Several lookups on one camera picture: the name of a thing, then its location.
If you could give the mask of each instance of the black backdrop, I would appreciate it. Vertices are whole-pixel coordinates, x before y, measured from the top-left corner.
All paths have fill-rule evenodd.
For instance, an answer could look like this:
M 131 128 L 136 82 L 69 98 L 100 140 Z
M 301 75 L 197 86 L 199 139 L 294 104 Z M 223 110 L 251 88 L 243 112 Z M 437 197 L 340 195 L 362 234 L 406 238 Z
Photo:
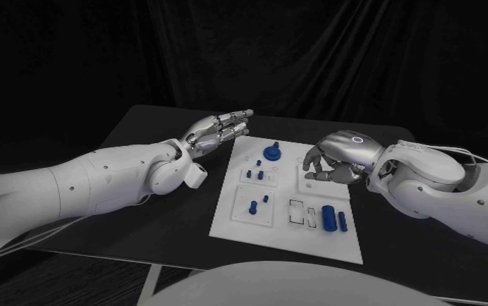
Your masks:
M 482 5 L 0 0 L 0 170 L 86 152 L 134 104 L 398 125 L 488 155 Z

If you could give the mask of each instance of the blue knob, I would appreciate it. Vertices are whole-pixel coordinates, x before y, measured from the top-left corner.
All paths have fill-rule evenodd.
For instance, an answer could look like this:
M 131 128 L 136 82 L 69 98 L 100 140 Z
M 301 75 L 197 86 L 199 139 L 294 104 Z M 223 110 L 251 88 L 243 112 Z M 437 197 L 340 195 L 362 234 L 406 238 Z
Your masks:
M 249 214 L 255 214 L 255 213 L 256 213 L 256 202 L 252 200 L 251 207 L 249 207 Z
M 279 144 L 277 142 L 264 149 L 262 155 L 269 161 L 275 161 L 281 157 Z
M 337 230 L 337 221 L 334 220 L 334 210 L 330 205 L 321 206 L 321 221 L 323 229 L 327 232 L 334 232 Z
M 340 226 L 340 231 L 346 232 L 347 231 L 347 224 L 344 223 L 344 214 L 343 214 L 343 212 L 337 213 L 337 224 Z

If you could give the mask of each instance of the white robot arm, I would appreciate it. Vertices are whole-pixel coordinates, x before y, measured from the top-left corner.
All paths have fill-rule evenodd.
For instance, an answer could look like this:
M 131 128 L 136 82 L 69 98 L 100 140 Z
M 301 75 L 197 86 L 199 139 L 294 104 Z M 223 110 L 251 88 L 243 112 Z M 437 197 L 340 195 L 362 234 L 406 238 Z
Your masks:
M 180 140 L 97 149 L 57 166 L 0 175 L 0 248 L 33 228 L 115 211 L 181 182 L 197 188 L 207 174 L 193 159 L 249 133 L 251 115 L 209 116 Z
M 470 156 L 471 163 L 460 165 L 441 151 Z M 320 157 L 331 171 L 321 171 Z M 310 149 L 302 170 L 313 164 L 315 172 L 305 178 L 343 184 L 356 183 L 366 173 L 367 190 L 379 193 L 399 212 L 437 219 L 488 244 L 488 164 L 476 164 L 473 157 L 464 149 L 402 140 L 383 148 L 370 137 L 344 130 L 327 135 Z

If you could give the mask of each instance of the white circular object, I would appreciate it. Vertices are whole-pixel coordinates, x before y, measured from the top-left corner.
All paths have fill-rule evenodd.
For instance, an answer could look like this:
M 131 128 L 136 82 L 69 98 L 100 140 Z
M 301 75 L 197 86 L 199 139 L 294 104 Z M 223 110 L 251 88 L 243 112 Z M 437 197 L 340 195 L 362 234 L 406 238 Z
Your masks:
M 162 289 L 144 306 L 447 305 L 428 295 L 344 269 L 300 262 L 243 262 Z

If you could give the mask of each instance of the dark table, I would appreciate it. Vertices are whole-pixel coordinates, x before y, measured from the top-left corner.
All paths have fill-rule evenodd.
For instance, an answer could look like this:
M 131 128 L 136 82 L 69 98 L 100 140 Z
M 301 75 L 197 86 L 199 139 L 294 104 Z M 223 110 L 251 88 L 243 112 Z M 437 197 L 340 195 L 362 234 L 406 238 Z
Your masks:
M 136 105 L 100 148 L 178 138 L 190 124 L 210 114 L 220 113 Z M 340 129 L 365 133 L 382 145 L 414 140 L 393 126 L 268 116 L 249 119 L 251 136 L 304 144 L 314 144 Z M 349 186 L 363 265 L 209 237 L 232 145 L 226 142 L 197 159 L 207 171 L 197 190 L 183 184 L 168 195 L 151 196 L 144 205 L 79 221 L 30 248 L 188 269 L 259 260 L 307 262 L 362 272 L 432 296 L 488 301 L 488 245 L 435 220 L 402 215 L 380 195 L 366 191 L 363 182 Z

